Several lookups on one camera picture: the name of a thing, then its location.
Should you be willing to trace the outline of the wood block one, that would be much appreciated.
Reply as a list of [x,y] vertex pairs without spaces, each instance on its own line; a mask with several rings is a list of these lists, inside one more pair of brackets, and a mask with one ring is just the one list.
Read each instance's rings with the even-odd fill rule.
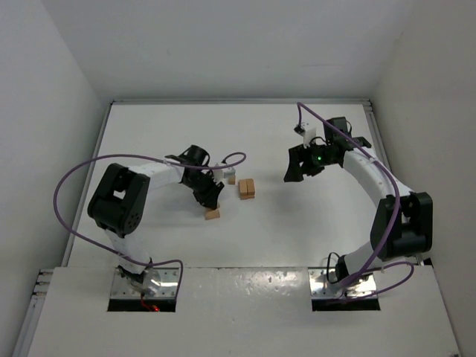
[[206,209],[205,210],[205,219],[206,220],[219,219],[220,216],[221,216],[221,214],[220,214],[220,210],[218,208],[214,209],[214,210],[211,210],[211,209]]

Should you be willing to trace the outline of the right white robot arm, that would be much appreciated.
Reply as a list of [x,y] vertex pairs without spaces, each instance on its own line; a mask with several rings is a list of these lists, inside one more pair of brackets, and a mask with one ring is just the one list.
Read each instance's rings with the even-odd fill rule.
[[337,164],[361,185],[376,207],[369,241],[338,258],[335,283],[345,286],[352,278],[381,268],[386,262],[431,250],[431,196],[410,189],[384,168],[371,143],[352,135],[346,118],[325,121],[322,144],[315,142],[316,128],[309,123],[298,122],[295,132],[303,142],[288,151],[285,182],[301,182]]

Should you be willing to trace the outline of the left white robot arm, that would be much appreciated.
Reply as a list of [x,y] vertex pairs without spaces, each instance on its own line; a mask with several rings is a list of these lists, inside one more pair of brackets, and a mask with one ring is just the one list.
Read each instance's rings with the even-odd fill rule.
[[219,207],[225,170],[212,170],[209,154],[196,145],[180,155],[167,155],[158,162],[126,167],[110,164],[103,174],[87,209],[96,225],[104,230],[118,253],[120,273],[135,286],[153,278],[152,262],[135,231],[141,223],[148,193],[169,184],[192,190],[195,200],[208,210]]

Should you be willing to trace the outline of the wood block four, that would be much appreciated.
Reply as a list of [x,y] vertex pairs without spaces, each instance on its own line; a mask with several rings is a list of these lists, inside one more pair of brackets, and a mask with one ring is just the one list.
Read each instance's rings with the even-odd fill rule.
[[239,187],[239,197],[241,199],[247,199],[248,198],[247,180],[246,179],[239,180],[238,187]]

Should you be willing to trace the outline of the wood block three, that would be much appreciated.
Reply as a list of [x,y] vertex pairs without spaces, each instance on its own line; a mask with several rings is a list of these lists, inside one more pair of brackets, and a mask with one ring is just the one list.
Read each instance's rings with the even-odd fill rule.
[[254,180],[252,178],[248,178],[246,180],[246,186],[247,186],[247,198],[253,199],[256,194]]

